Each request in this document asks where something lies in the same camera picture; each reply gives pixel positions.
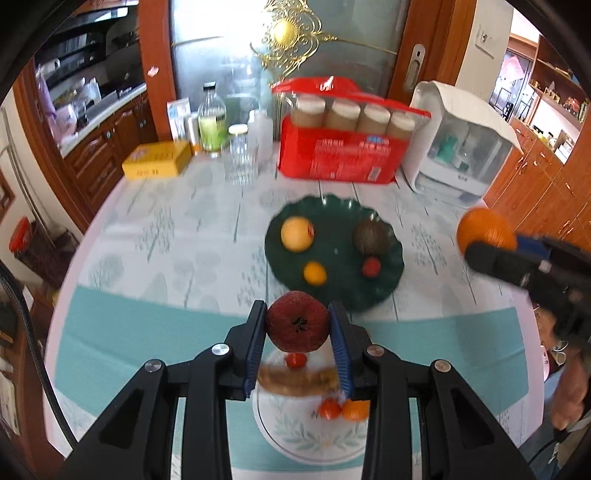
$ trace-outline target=screw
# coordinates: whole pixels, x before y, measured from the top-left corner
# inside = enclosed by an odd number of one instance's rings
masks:
[[[384,354],[384,347],[379,345],[370,345],[367,352],[371,356],[382,356]]]
[[[224,356],[230,351],[230,347],[225,343],[216,343],[212,347],[212,353],[217,356]]]
[[[437,360],[435,362],[435,370],[446,374],[452,369],[452,365],[447,360]]]
[[[150,372],[151,374],[153,374],[154,372],[157,372],[158,370],[160,370],[162,368],[162,362],[160,360],[148,360],[145,364],[144,364],[144,368]]]

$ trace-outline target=white plate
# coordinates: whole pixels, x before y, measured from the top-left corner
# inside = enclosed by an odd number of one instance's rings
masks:
[[[284,355],[277,350],[265,361],[282,363]],[[308,356],[308,365],[334,365],[330,342]],[[316,413],[322,399],[274,395],[257,383],[252,392],[252,411],[265,440],[275,450],[296,462],[334,465],[363,454],[367,421],[355,423],[342,417],[325,420]]]

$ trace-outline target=bottle cap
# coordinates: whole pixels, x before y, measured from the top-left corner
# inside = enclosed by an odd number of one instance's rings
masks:
[[[244,135],[246,132],[248,132],[247,124],[234,124],[228,128],[228,133],[230,135]]]

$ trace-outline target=person's hand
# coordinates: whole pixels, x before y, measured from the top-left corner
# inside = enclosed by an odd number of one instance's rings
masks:
[[[552,425],[564,430],[583,416],[583,400],[589,389],[589,377],[583,367],[581,354],[576,349],[566,352],[566,364],[558,382],[552,405]]]
[[[537,308],[535,319],[538,323],[540,343],[547,349],[558,345],[554,336],[556,319],[547,310]],[[583,367],[581,354],[577,349],[567,348],[564,371],[558,382],[554,403],[552,405],[551,421],[557,430],[564,430],[568,425],[580,420],[583,416],[583,400],[589,389],[589,377]]]

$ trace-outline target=cable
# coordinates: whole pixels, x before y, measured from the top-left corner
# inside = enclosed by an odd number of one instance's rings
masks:
[[[542,453],[544,450],[546,450],[546,449],[547,449],[547,448],[548,448],[550,445],[552,445],[552,444],[553,444],[553,443],[555,443],[555,442],[556,442],[556,439],[555,439],[555,438],[553,438],[553,439],[552,439],[552,440],[550,440],[548,443],[546,443],[546,445],[544,445],[544,446],[543,446],[541,449],[539,449],[539,450],[536,452],[536,454],[535,454],[535,455],[534,455],[534,456],[531,458],[531,460],[530,460],[529,462],[527,462],[527,464],[528,464],[528,465],[531,465],[532,463],[534,463],[534,460],[535,460],[536,458],[538,458],[538,457],[539,457],[539,455],[540,455],[540,454],[541,454],[541,453]]]
[[[27,342],[29,345],[29,350],[31,351],[31,355],[33,356],[33,363],[35,364],[35,369],[37,370],[37,375],[39,376],[39,380],[41,381],[41,386],[43,387],[43,391],[47,397],[47,401],[49,402],[49,406],[51,407],[51,411],[56,417],[57,424],[60,426],[61,431],[64,433],[64,437],[70,444],[72,448],[74,448],[78,444],[78,440],[72,433],[70,426],[64,416],[60,408],[60,404],[57,401],[57,397],[53,388],[51,386],[51,382],[49,380],[49,375],[47,375],[47,370],[45,369],[45,363],[43,362],[43,358],[39,353],[37,348],[37,338],[35,337],[35,331],[33,330],[33,324],[31,323],[31,315],[29,314],[29,309],[25,302],[25,298],[22,296],[21,289],[18,287],[17,280],[14,278],[10,270],[4,265],[4,262],[0,260],[0,283],[6,290],[6,293],[14,300],[17,305],[18,314],[21,317],[23,327],[25,329],[25,335],[27,337]]]

